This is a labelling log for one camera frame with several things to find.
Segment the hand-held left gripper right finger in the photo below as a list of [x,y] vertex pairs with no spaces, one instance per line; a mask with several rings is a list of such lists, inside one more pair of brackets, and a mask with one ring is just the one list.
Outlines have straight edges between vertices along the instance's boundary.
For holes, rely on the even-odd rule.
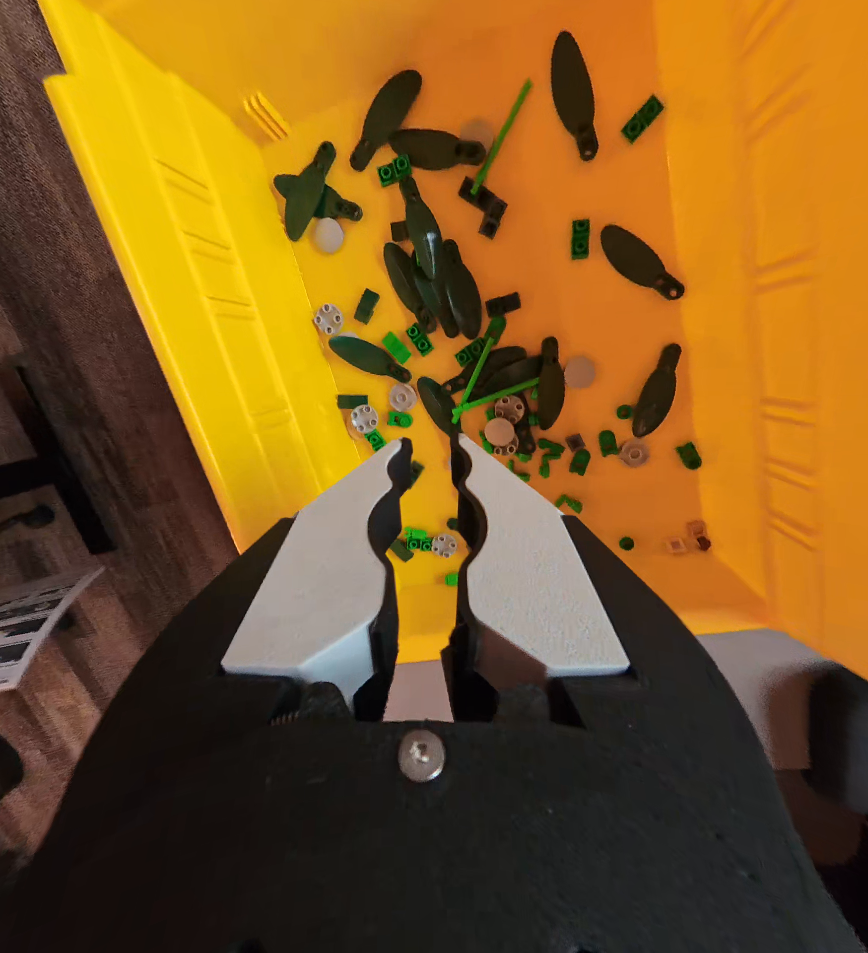
[[547,701],[555,682],[629,676],[567,518],[466,435],[450,449],[469,550],[441,655],[455,721],[492,721],[522,690]]

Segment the printed leaflet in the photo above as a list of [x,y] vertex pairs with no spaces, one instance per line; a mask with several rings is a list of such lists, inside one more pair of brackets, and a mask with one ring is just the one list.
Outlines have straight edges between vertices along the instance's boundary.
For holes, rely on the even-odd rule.
[[99,566],[0,589],[0,692],[18,687],[71,604],[104,572]]

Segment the black metal leg frame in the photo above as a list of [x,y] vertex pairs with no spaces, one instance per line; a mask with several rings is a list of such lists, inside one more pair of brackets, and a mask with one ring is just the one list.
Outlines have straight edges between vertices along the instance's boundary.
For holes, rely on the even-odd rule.
[[0,500],[52,487],[90,554],[112,553],[112,539],[94,501],[35,389],[25,363],[8,358],[0,363],[0,389],[33,447],[26,459],[0,464]]

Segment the yellow plastic bin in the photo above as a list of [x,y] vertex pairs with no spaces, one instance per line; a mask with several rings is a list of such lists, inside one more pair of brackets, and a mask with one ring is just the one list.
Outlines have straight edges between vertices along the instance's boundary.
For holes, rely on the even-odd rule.
[[[868,2],[39,2],[64,71],[47,94],[237,551],[370,455],[339,392],[384,379],[326,352],[331,302],[404,340],[412,316],[382,247],[397,189],[349,155],[382,87],[414,68],[412,127],[495,129],[533,89],[486,186],[418,172],[485,299],[518,292],[504,341],[586,356],[550,439],[581,434],[528,485],[569,495],[698,635],[772,628],[868,681]],[[561,30],[592,80],[583,161],[550,85]],[[323,186],[362,209],[313,241]],[[638,234],[684,286],[672,301],[605,258]],[[681,346],[666,421],[621,449],[664,346]],[[702,519],[712,547],[686,530]],[[669,554],[680,537],[687,554]]]

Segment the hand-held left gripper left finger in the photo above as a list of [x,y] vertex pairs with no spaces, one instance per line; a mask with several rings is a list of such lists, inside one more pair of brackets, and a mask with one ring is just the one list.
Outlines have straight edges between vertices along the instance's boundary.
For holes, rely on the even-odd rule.
[[227,674],[331,683],[357,719],[382,719],[400,629],[387,553],[412,463],[412,441],[395,439],[297,513],[222,658]]

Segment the scattered grey round brick pieces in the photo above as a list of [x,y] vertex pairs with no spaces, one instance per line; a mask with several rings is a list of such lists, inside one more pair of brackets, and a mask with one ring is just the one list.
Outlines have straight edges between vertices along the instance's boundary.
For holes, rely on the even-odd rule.
[[[334,145],[325,141],[321,143],[312,168],[307,171],[314,170],[318,173],[312,181],[316,185],[323,186],[318,204],[312,205],[313,221],[317,223],[313,241],[326,255],[336,253],[343,245],[344,229],[338,219],[359,221],[362,218],[360,206],[340,197],[325,182],[325,176],[334,158]],[[446,328],[444,333],[449,338],[458,331],[458,325],[448,325],[448,319],[453,317],[453,313],[445,313],[441,302],[426,303],[418,292],[414,268],[418,264],[416,256],[409,256],[396,241],[385,244],[383,256],[393,289],[401,297],[404,307],[416,318],[415,323],[407,328],[405,334],[418,355],[429,354],[433,350],[429,335],[436,329],[438,314]],[[485,304],[490,305],[495,302],[500,304],[499,316],[492,315],[486,309],[489,322],[485,334],[478,336],[478,330],[471,331],[470,334],[473,337],[464,344],[466,347],[471,341],[485,336],[490,336],[494,340],[468,400],[480,399],[524,380],[538,377],[538,385],[529,390],[534,393],[535,413],[531,415],[523,410],[528,401],[523,399],[521,394],[499,399],[494,402],[497,405],[497,418],[493,420],[491,427],[493,424],[498,426],[503,424],[506,430],[502,432],[503,434],[509,432],[509,439],[500,436],[497,438],[497,445],[492,447],[489,439],[486,436],[483,438],[485,448],[488,452],[495,452],[495,456],[520,454],[520,458],[526,459],[535,451],[536,445],[536,441],[530,435],[530,426],[552,426],[561,410],[563,387],[580,389],[587,386],[589,383],[587,378],[591,379],[594,376],[595,368],[592,368],[584,356],[579,355],[575,360],[570,359],[568,366],[561,371],[557,357],[559,353],[557,340],[552,338],[543,344],[542,356],[530,356],[523,348],[518,349],[512,345],[505,348],[498,347],[498,342],[507,326],[508,316],[522,306],[522,301],[518,292],[511,292],[488,299]],[[391,414],[391,420],[394,423],[391,425],[409,426],[409,422],[405,422],[409,416],[408,408],[414,406],[416,396],[412,386],[409,386],[413,379],[412,374],[403,364],[412,355],[410,348],[393,332],[386,334],[382,346],[359,340],[354,332],[345,332],[343,314],[334,304],[326,303],[319,306],[314,322],[327,340],[344,340],[343,343],[329,345],[340,359],[363,373],[389,377],[398,383],[398,387],[404,393],[400,397],[394,396],[390,399],[394,409]],[[461,423],[451,423],[451,414],[452,408],[461,403],[451,394],[451,386],[448,385],[448,390],[444,390],[443,384],[426,377],[418,378],[415,383],[421,402],[433,414],[434,422],[447,435],[458,432]],[[603,431],[599,437],[599,446],[604,457],[618,455],[618,458],[622,458],[629,466],[638,466],[646,462],[647,447],[642,449],[642,439],[635,438],[627,443],[628,445],[623,445],[624,449],[621,449],[612,431]]]

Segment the thin green brick bar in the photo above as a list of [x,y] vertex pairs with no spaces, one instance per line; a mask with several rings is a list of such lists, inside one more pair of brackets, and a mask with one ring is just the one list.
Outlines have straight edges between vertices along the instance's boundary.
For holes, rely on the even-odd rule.
[[461,362],[460,372],[443,384],[444,390],[451,386],[453,394],[462,405],[468,402],[472,388],[475,385],[477,376],[486,362],[486,357],[492,349],[494,340],[490,336],[477,338],[471,341],[462,351],[458,351],[455,357]]
[[528,380],[524,380],[523,382],[519,382],[508,388],[504,388],[496,392],[490,393],[484,397],[481,397],[480,399],[464,401],[461,404],[452,408],[451,423],[458,424],[461,420],[461,417],[467,411],[483,406],[485,404],[494,403],[499,399],[514,396],[524,391],[532,390],[537,385],[538,385],[538,377],[534,377]]
[[490,172],[493,164],[495,163],[498,157],[499,151],[501,150],[505,139],[508,137],[512,126],[515,124],[516,120],[518,119],[518,116],[523,108],[523,104],[526,101],[527,97],[529,96],[531,90],[533,89],[533,86],[534,86],[533,81],[530,78],[527,78],[526,81],[523,83],[523,87],[518,93],[517,99],[514,101],[510,112],[508,113],[506,119],[500,126],[499,132],[497,133],[490,149],[488,149],[485,160],[483,161],[482,165],[480,166],[479,170],[477,171],[473,179],[473,184],[471,186],[472,198],[477,197],[480,191],[482,190],[482,187],[484,186],[488,173]]

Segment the black angled brick plate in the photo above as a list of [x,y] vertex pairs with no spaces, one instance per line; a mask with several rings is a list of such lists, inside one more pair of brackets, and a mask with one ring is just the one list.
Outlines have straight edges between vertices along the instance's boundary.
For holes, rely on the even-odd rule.
[[467,205],[476,208],[481,213],[479,234],[493,240],[499,231],[507,210],[507,203],[492,193],[487,186],[480,185],[474,191],[474,185],[475,180],[473,178],[465,177],[459,189],[459,196]]

